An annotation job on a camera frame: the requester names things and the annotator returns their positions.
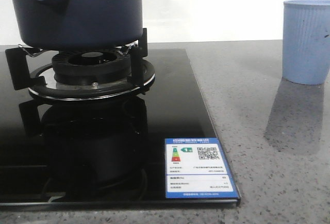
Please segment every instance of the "gas burner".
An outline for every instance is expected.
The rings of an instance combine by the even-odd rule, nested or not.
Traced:
[[[26,56],[40,49],[20,46],[6,50],[15,90],[28,88],[32,97],[46,101],[91,101],[145,93],[155,80],[147,56],[146,28],[137,44],[96,51],[64,51],[52,63],[28,70]]]

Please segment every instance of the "ribbed cup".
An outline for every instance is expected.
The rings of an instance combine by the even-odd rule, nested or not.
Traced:
[[[324,83],[330,68],[330,0],[284,2],[283,77]]]

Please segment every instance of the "pot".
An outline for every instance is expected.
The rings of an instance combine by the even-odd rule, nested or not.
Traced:
[[[142,0],[13,0],[22,40],[46,50],[102,49],[142,36]]]

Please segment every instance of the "gas stove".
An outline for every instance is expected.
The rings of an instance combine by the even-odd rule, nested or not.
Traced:
[[[206,145],[217,135],[184,50],[147,51],[143,41],[98,51],[3,49],[8,64],[1,53],[0,209],[239,204],[221,144]],[[89,69],[76,75],[64,64]],[[114,77],[106,69],[97,77],[88,74],[104,65],[112,65]],[[222,166],[195,166],[214,171],[198,178],[221,174],[224,185],[180,190],[190,183],[175,181],[184,178],[177,172],[194,143],[199,159],[222,157],[225,167],[219,173],[215,169]]]

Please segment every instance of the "plastic cup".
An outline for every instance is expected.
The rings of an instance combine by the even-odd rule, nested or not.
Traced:
[[[283,78],[324,83],[330,68],[330,0],[284,2]]]

